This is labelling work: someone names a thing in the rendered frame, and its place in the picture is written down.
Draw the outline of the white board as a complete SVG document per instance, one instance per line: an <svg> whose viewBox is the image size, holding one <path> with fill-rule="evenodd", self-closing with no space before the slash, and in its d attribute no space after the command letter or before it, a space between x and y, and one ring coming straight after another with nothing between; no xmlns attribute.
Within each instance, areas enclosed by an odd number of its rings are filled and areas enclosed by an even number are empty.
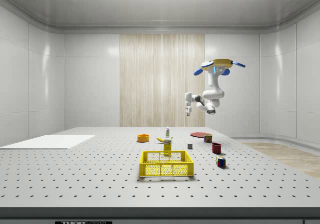
<svg viewBox="0 0 320 224"><path fill-rule="evenodd" d="M93 137L94 135L44 135L6 145L0 149L70 149Z"/></svg>

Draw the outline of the yellow basket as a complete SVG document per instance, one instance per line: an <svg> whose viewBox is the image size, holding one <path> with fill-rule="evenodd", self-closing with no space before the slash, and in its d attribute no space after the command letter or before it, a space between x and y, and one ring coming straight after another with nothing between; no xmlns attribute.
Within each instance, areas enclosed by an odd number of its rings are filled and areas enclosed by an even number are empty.
<svg viewBox="0 0 320 224"><path fill-rule="evenodd" d="M140 177L193 176L194 162L185 150L143 151L139 161Z"/></svg>

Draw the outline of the yellow white carton box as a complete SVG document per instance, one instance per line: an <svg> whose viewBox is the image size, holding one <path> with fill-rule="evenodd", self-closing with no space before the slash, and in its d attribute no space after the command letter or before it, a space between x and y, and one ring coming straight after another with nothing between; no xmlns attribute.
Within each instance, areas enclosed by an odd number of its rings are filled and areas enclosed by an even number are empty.
<svg viewBox="0 0 320 224"><path fill-rule="evenodd" d="M172 149L172 140L171 139L164 139L163 154L165 156L168 156L170 154L171 149Z"/></svg>

